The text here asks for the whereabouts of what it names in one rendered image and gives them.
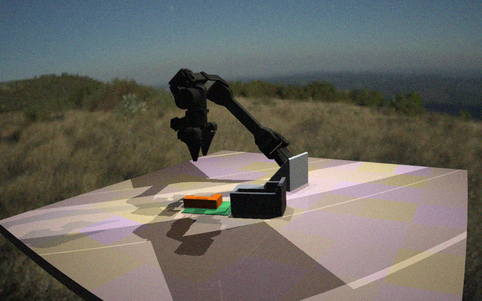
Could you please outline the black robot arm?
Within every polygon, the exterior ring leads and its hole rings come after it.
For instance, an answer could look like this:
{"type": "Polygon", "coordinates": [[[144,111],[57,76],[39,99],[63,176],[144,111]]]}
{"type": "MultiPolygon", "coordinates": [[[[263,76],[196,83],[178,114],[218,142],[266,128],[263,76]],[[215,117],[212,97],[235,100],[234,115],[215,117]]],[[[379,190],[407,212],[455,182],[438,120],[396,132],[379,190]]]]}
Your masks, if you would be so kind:
{"type": "MultiPolygon", "coordinates": [[[[225,106],[252,132],[255,137],[255,144],[257,144],[261,152],[264,153],[268,159],[275,160],[279,167],[282,167],[287,159],[293,157],[292,153],[286,148],[289,142],[279,132],[262,126],[248,113],[246,109],[234,99],[228,83],[216,74],[210,75],[205,72],[193,73],[188,69],[180,69],[168,84],[171,85],[170,91],[172,92],[177,107],[180,109],[185,110],[207,106],[206,99],[215,102],[217,105],[225,106]],[[208,80],[215,82],[207,90],[204,83],[208,80]]],[[[190,128],[189,114],[185,113],[184,117],[171,119],[170,127],[172,130],[175,130],[175,132],[182,128],[190,128]]]]}

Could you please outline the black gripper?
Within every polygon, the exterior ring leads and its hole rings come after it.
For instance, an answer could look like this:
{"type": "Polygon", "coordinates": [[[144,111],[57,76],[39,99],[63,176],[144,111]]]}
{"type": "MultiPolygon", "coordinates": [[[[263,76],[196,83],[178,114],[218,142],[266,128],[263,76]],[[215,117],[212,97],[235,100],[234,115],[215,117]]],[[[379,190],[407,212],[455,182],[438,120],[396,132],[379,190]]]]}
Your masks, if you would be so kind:
{"type": "Polygon", "coordinates": [[[190,128],[179,130],[177,137],[187,144],[193,161],[197,161],[200,148],[203,156],[206,156],[215,134],[211,130],[216,131],[217,124],[214,121],[208,121],[207,106],[190,108],[185,113],[189,114],[190,128]]]}

